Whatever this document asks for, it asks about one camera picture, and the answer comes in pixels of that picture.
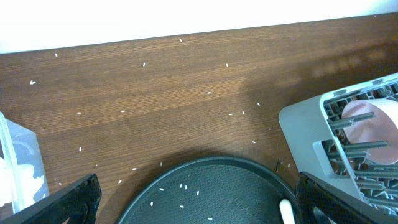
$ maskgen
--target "wood grain surface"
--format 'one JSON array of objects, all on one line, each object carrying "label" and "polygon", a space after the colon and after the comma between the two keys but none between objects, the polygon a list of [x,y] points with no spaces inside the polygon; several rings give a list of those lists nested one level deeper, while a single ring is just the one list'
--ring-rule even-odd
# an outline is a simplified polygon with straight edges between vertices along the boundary
[{"label": "wood grain surface", "polygon": [[294,187],[279,111],[397,72],[397,37],[386,14],[0,55],[0,111],[36,133],[51,193],[96,173],[97,223],[112,223],[199,157],[281,158]]}]

